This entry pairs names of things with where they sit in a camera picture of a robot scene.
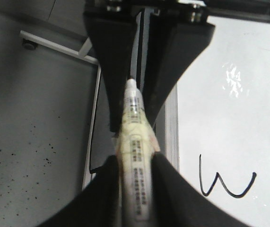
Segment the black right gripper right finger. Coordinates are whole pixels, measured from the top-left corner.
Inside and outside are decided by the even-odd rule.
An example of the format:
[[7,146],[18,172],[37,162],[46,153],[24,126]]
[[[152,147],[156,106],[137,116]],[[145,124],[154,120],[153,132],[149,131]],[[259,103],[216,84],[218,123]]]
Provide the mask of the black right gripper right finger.
[[246,227],[199,194],[161,153],[151,159],[159,227]]

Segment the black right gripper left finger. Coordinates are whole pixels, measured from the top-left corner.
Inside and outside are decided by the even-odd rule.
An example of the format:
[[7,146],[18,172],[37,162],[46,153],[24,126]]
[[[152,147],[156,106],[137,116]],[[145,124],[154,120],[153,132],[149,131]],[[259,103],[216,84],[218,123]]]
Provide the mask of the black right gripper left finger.
[[112,227],[117,211],[119,165],[109,156],[95,178],[41,227]]

